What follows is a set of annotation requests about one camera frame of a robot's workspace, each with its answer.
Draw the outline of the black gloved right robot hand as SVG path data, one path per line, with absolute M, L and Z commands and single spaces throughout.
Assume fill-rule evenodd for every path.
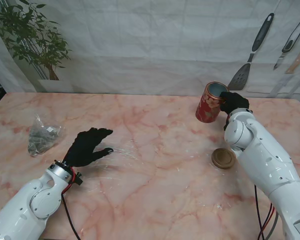
M 220 110 L 229 115 L 236 109 L 249 109 L 249 101 L 236 92 L 223 91 L 220 94 L 223 102 L 220 104 Z

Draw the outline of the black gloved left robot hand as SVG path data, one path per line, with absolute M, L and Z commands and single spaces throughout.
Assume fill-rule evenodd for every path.
M 110 155 L 114 151 L 110 147 L 95 152 L 94 150 L 103 139 L 112 133 L 113 130 L 111 129 L 95 127 L 90 128 L 88 131 L 79 132 L 62 163 L 69 167 L 85 167 Z

